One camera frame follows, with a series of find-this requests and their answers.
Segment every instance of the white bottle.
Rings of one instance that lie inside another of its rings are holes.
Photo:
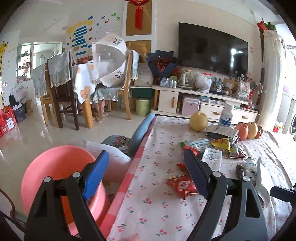
[[[230,126],[233,117],[233,105],[225,103],[225,108],[221,112],[221,116],[218,122],[218,126]]]

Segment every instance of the curtain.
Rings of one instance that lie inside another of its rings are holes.
[[[272,30],[265,30],[263,35],[263,67],[265,69],[263,85],[265,91],[260,103],[261,114],[258,125],[261,125],[264,130],[272,132],[283,95],[283,68],[286,61],[281,37]]]

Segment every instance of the television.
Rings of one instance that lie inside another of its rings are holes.
[[[236,78],[247,76],[248,43],[212,28],[179,23],[179,64]]]

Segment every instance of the pink box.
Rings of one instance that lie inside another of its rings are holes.
[[[192,116],[200,108],[200,100],[198,97],[184,96],[182,115]]]

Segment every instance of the metal bolt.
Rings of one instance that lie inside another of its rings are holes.
[[[249,181],[250,181],[250,178],[247,177],[247,176],[243,176],[242,179],[243,179],[245,182],[249,182]]]
[[[221,173],[218,171],[213,172],[214,177],[221,177]]]
[[[51,177],[44,178],[44,182],[46,182],[46,183],[50,182],[50,180],[51,180]]]
[[[72,174],[73,177],[77,178],[77,177],[80,177],[80,172],[74,172]]]

